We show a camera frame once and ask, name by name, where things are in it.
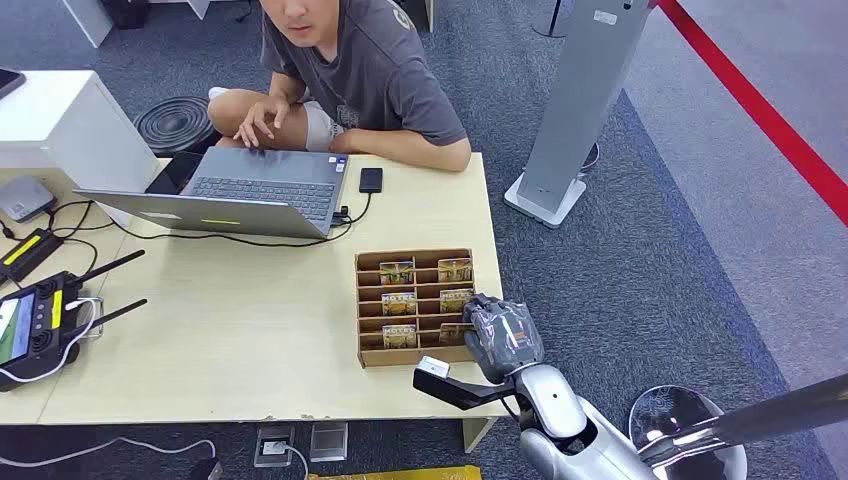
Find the person's right hand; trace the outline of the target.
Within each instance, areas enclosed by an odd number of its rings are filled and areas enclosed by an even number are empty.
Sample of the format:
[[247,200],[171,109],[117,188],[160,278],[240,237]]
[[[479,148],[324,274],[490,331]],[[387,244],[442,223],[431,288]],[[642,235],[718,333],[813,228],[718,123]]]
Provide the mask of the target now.
[[290,105],[283,98],[268,97],[249,108],[237,127],[234,141],[249,149],[276,148],[285,144],[282,127]]

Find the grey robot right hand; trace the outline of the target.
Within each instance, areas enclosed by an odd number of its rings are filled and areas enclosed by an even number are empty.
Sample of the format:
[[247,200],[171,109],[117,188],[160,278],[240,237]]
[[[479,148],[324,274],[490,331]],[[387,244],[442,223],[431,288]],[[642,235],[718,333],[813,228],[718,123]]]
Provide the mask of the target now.
[[544,360],[544,347],[526,304],[475,294],[463,307],[472,326],[464,342],[485,378],[502,384],[514,372]]

